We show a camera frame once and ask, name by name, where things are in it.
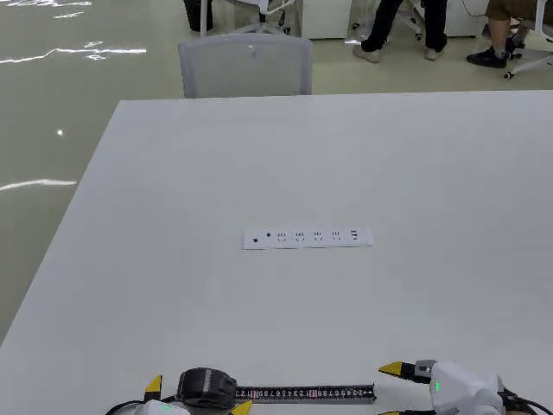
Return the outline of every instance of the black shoe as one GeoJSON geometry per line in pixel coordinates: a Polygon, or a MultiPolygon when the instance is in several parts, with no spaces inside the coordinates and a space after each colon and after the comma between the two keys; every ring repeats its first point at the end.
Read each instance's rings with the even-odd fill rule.
{"type": "Polygon", "coordinates": [[[526,45],[521,43],[520,45],[515,45],[515,42],[512,40],[512,37],[507,38],[505,42],[505,51],[510,55],[509,60],[518,59],[522,57],[522,54],[515,54],[516,49],[524,49],[526,45]]]}
{"type": "Polygon", "coordinates": [[[486,52],[479,54],[470,54],[467,56],[467,62],[480,67],[506,67],[509,54],[505,53],[503,58],[498,58],[493,48],[489,48],[486,52]]]}

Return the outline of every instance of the measuring tape blade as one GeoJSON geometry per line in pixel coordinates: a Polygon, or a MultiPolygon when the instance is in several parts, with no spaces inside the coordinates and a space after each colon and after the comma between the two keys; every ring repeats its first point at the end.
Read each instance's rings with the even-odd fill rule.
{"type": "Polygon", "coordinates": [[[368,404],[375,400],[374,385],[353,386],[238,386],[236,400],[256,404],[368,404]]]}

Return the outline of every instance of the black pants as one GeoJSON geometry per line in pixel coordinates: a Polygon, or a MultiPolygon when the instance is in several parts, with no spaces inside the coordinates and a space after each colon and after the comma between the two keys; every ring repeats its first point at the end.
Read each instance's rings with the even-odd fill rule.
{"type": "MultiPolygon", "coordinates": [[[[372,32],[361,47],[366,52],[381,49],[388,35],[391,25],[396,18],[397,9],[403,0],[381,0],[377,15],[372,27],[372,32]]],[[[446,28],[446,9],[448,0],[425,0],[424,25],[426,26],[426,47],[441,52],[448,43],[444,30],[446,28]]]]}

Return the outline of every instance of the trash can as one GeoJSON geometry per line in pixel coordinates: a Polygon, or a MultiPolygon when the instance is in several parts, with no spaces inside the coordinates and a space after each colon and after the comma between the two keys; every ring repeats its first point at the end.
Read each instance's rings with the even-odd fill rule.
{"type": "MultiPolygon", "coordinates": [[[[201,0],[182,0],[187,10],[188,24],[194,32],[200,31],[201,23],[201,0]]],[[[213,29],[212,1],[207,1],[207,30],[213,29]]]]}

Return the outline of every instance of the person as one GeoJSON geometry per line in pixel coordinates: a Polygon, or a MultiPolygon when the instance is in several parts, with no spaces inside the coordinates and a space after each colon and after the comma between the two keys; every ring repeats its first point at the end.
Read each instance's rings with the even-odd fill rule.
{"type": "MultiPolygon", "coordinates": [[[[355,56],[372,63],[380,61],[380,49],[384,46],[391,26],[397,14],[397,9],[403,0],[381,0],[375,16],[372,32],[361,45],[353,47],[355,56]]],[[[448,43],[444,33],[446,27],[446,11],[448,0],[425,0],[424,25],[426,28],[426,52],[424,57],[436,61],[448,43]]]]}
{"type": "MultiPolygon", "coordinates": [[[[492,37],[492,46],[478,54],[470,54],[467,61],[482,67],[504,68],[515,49],[524,48],[529,30],[520,25],[517,33],[509,37],[511,19],[534,20],[537,0],[490,0],[486,16],[492,37]]],[[[553,24],[553,2],[546,3],[543,16],[545,24],[553,24]]]]}

